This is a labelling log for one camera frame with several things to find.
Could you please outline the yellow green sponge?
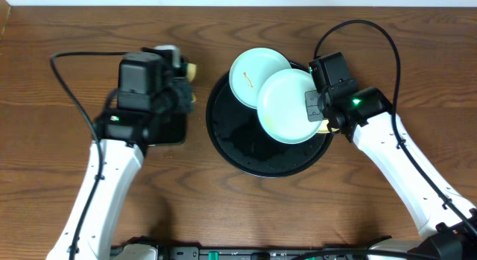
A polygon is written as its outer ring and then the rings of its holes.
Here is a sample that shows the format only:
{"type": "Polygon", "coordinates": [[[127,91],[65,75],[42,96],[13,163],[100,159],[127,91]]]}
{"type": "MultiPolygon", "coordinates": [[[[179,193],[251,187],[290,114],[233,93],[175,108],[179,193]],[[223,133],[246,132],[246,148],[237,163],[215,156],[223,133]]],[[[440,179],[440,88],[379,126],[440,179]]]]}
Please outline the yellow green sponge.
{"type": "Polygon", "coordinates": [[[197,97],[195,96],[192,88],[192,81],[195,79],[195,76],[197,74],[197,66],[193,63],[188,63],[186,65],[186,79],[189,82],[189,91],[190,91],[190,96],[191,96],[191,102],[195,103],[197,100],[197,97]]]}

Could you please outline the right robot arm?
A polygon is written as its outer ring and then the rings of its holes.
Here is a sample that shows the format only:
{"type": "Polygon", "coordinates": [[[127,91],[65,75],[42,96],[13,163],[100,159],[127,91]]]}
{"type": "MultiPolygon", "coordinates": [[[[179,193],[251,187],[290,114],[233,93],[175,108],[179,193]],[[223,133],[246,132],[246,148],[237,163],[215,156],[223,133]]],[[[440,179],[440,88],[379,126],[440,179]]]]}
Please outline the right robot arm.
{"type": "Polygon", "coordinates": [[[386,239],[370,247],[379,259],[475,259],[476,207],[460,195],[426,158],[391,102],[377,89],[325,88],[305,94],[311,120],[344,134],[383,173],[405,204],[422,240],[386,239]]]}

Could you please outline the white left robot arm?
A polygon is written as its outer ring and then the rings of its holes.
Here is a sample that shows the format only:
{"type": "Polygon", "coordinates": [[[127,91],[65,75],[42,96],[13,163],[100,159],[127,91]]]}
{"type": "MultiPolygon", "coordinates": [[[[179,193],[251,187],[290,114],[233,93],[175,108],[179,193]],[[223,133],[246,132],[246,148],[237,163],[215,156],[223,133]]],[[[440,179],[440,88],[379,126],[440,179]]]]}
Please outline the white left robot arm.
{"type": "Polygon", "coordinates": [[[196,66],[175,45],[117,53],[118,85],[91,119],[50,58],[55,77],[92,134],[89,161],[75,204],[48,259],[110,259],[124,199],[148,149],[184,143],[194,109],[196,66]]]}

